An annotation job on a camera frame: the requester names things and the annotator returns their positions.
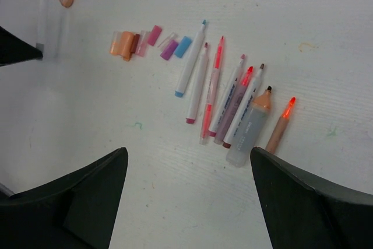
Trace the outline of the dark red pen cap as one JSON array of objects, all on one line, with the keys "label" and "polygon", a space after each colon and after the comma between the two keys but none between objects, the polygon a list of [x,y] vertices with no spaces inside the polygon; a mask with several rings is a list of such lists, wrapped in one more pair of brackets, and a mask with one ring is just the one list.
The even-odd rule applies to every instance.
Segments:
[{"label": "dark red pen cap", "polygon": [[131,54],[134,54],[136,52],[138,44],[139,44],[139,39],[140,39],[140,34],[136,33],[132,40],[132,45],[130,49]]}]

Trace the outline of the clear red pen cap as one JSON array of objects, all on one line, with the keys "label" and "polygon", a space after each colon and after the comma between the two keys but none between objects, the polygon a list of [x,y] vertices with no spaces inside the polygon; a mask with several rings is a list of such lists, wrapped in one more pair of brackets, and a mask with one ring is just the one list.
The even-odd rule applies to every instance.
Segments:
[{"label": "clear red pen cap", "polygon": [[170,43],[172,40],[175,40],[177,38],[177,33],[170,33],[159,45],[158,45],[158,48],[160,50],[164,50]]}]

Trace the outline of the white dark red pen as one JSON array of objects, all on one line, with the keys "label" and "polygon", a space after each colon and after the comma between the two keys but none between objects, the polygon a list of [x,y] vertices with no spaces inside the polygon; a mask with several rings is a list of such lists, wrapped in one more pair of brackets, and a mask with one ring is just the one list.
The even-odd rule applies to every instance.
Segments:
[{"label": "white dark red pen", "polygon": [[265,64],[261,64],[258,71],[254,75],[254,77],[251,79],[247,90],[245,91],[240,105],[238,106],[238,109],[234,115],[234,118],[228,128],[228,131],[223,139],[223,147],[229,149],[231,147],[231,144],[233,142],[233,138],[236,135],[239,126],[241,125],[243,118],[245,117],[248,108],[251,104],[251,101],[256,97],[257,92],[260,88],[260,85],[262,83],[262,75],[264,70]]}]

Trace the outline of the blue pen cap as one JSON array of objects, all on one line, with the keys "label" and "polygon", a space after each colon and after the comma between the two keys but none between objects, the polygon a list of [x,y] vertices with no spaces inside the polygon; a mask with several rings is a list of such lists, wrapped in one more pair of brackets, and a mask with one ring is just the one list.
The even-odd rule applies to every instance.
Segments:
[{"label": "blue pen cap", "polygon": [[189,48],[189,46],[191,45],[191,43],[192,43],[192,39],[188,36],[184,36],[181,39],[177,48],[174,50],[173,54],[178,58],[182,58],[185,52],[187,51],[187,49]]}]

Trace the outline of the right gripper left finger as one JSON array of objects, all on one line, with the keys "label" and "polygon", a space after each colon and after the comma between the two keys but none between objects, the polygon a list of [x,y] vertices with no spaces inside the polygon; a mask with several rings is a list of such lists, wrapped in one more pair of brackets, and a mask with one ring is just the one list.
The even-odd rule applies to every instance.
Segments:
[{"label": "right gripper left finger", "polygon": [[1,185],[1,248],[108,248],[127,168],[119,148],[28,191]]}]

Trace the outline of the peach barrel orange pen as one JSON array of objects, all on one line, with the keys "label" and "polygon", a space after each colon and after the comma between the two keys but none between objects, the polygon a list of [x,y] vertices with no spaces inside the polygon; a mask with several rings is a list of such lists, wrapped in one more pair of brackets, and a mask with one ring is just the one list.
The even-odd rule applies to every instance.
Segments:
[{"label": "peach barrel orange pen", "polygon": [[296,102],[296,97],[292,97],[288,102],[285,110],[283,111],[282,115],[279,117],[276,126],[269,138],[269,141],[265,147],[265,150],[269,153],[274,154],[276,152],[277,147],[285,133],[285,130],[289,124],[291,114],[293,112],[293,108]]}]

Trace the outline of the white purple pen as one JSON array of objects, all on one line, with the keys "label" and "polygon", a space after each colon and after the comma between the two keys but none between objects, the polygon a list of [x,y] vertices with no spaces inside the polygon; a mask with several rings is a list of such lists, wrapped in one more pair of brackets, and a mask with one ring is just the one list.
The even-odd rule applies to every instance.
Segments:
[{"label": "white purple pen", "polygon": [[188,113],[186,116],[187,124],[194,124],[196,121],[197,115],[198,115],[200,98],[202,95],[207,65],[209,62],[208,50],[209,50],[209,43],[205,42],[205,45],[203,46],[203,53],[198,62],[196,78],[193,83],[191,100],[189,103],[189,109],[188,109]]}]

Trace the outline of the clear orange pen cap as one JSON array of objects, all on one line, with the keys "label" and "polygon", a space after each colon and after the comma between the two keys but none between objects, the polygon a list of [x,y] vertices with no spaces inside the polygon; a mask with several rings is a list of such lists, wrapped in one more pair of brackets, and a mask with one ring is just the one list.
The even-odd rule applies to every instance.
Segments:
[{"label": "clear orange pen cap", "polygon": [[115,31],[112,35],[111,45],[110,45],[110,54],[113,56],[117,56],[121,50],[121,31]]}]

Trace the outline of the mauve barrel red pen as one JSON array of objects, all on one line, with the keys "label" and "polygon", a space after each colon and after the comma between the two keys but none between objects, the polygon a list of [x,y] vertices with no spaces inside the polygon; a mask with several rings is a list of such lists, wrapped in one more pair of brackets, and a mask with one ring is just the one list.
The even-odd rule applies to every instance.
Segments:
[{"label": "mauve barrel red pen", "polygon": [[244,76],[239,81],[238,86],[233,94],[231,102],[228,106],[228,109],[223,117],[223,120],[217,130],[217,134],[214,137],[214,143],[221,145],[223,143],[223,139],[231,125],[231,122],[238,110],[238,107],[241,103],[241,100],[247,90],[248,84],[251,80],[251,76],[253,73],[254,67],[250,66]]}]

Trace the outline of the white grey capped pen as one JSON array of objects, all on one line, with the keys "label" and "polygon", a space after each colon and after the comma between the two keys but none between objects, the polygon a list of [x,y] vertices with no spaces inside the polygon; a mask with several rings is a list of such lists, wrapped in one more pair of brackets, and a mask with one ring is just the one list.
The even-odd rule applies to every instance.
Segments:
[{"label": "white grey capped pen", "polygon": [[48,1],[40,0],[38,6],[36,49],[44,52],[47,35]]}]

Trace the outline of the pink capped pen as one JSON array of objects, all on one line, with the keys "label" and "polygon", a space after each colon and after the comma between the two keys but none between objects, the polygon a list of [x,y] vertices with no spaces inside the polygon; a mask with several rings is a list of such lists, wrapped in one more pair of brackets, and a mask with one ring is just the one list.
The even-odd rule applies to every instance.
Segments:
[{"label": "pink capped pen", "polygon": [[245,54],[242,54],[242,56],[240,57],[239,64],[235,67],[235,69],[232,71],[230,75],[230,78],[223,92],[221,101],[212,118],[212,121],[208,129],[209,136],[215,137],[217,134],[219,125],[221,124],[223,120],[223,117],[227,111],[228,105],[230,104],[233,93],[237,87],[238,80],[242,75],[243,68],[244,68],[244,61],[245,61]]}]

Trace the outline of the translucent pink pen cap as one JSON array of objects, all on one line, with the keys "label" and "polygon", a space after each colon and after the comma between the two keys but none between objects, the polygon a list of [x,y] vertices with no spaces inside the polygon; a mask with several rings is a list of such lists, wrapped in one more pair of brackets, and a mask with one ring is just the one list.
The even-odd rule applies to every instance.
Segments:
[{"label": "translucent pink pen cap", "polygon": [[137,45],[136,52],[135,52],[137,56],[140,56],[140,57],[145,56],[149,34],[150,34],[149,31],[145,31],[145,30],[141,31],[138,45]]}]

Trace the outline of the white blue pen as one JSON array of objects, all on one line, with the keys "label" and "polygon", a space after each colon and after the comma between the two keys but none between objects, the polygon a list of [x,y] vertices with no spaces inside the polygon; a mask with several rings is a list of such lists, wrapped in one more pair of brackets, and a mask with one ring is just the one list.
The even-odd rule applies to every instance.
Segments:
[{"label": "white blue pen", "polygon": [[202,43],[205,39],[205,28],[206,28],[206,19],[202,21],[201,27],[199,31],[196,33],[196,36],[191,44],[191,50],[189,55],[186,59],[186,63],[184,68],[181,72],[181,76],[179,78],[177,87],[175,89],[175,96],[182,97],[187,89],[189,80],[192,75],[193,68],[195,66],[195,62],[197,60],[198,54],[200,49],[202,48]]}]

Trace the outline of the purple pen cap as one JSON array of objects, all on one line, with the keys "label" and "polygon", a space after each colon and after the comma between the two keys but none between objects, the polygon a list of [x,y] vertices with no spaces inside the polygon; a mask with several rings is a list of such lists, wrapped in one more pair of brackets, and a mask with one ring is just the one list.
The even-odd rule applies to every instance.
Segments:
[{"label": "purple pen cap", "polygon": [[171,40],[165,49],[161,52],[160,56],[162,59],[168,61],[173,55],[175,49],[178,47],[179,43],[175,40]]}]

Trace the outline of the orange highlighter cap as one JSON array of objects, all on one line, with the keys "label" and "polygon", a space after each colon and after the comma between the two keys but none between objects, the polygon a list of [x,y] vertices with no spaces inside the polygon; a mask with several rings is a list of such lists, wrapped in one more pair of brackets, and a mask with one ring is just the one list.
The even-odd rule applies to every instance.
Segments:
[{"label": "orange highlighter cap", "polygon": [[124,31],[121,35],[118,54],[123,58],[124,61],[130,61],[131,59],[131,48],[133,39],[134,34],[132,32]]}]

